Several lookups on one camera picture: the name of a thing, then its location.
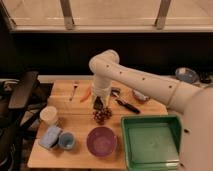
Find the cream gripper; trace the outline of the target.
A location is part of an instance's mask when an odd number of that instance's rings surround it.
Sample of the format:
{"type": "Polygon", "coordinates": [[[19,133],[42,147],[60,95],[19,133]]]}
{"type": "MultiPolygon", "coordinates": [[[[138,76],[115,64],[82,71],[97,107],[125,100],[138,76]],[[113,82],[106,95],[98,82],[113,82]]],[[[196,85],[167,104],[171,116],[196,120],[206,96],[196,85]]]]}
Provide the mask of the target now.
{"type": "Polygon", "coordinates": [[[104,107],[107,107],[109,104],[109,97],[111,93],[111,88],[99,88],[99,87],[92,87],[92,102],[95,102],[97,98],[100,98],[104,107]]]}

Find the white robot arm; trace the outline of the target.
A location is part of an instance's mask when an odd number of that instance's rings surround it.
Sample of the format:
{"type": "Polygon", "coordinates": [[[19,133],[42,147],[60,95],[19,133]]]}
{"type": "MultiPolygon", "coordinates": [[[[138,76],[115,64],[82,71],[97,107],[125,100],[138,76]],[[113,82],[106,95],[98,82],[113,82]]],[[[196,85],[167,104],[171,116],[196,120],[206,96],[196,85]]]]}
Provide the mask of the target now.
{"type": "Polygon", "coordinates": [[[89,61],[94,73],[93,94],[109,94],[115,80],[159,101],[182,114],[181,167],[177,171],[213,171],[213,86],[204,88],[119,64],[114,50],[104,51],[89,61]]]}

